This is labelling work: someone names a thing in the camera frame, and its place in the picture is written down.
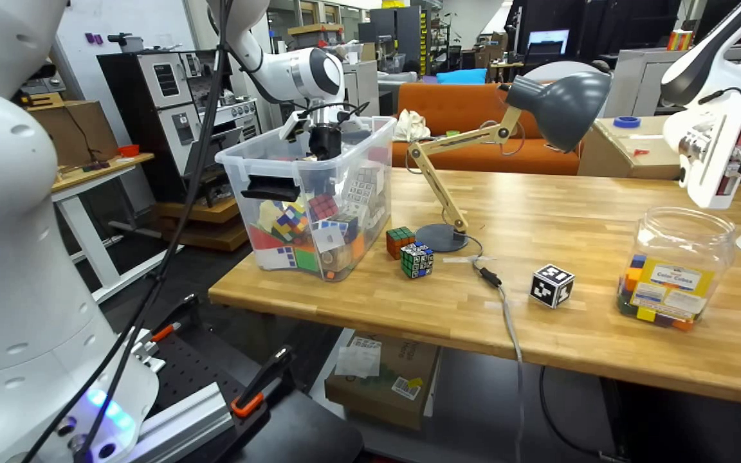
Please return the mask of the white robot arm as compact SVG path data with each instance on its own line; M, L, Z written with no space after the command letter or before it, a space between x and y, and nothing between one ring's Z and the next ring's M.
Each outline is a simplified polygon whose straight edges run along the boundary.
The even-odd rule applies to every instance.
M55 216L58 150L13 92L50 56L64 0L0 0L0 463L176 463L258 429L204 386L162 410L154 342L117 333Z

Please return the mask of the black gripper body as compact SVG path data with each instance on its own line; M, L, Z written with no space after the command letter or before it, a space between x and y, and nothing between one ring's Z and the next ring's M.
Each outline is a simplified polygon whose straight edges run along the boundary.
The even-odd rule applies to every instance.
M342 132L338 123L318 123L310 132L310 150L318 160L336 160L342 148Z

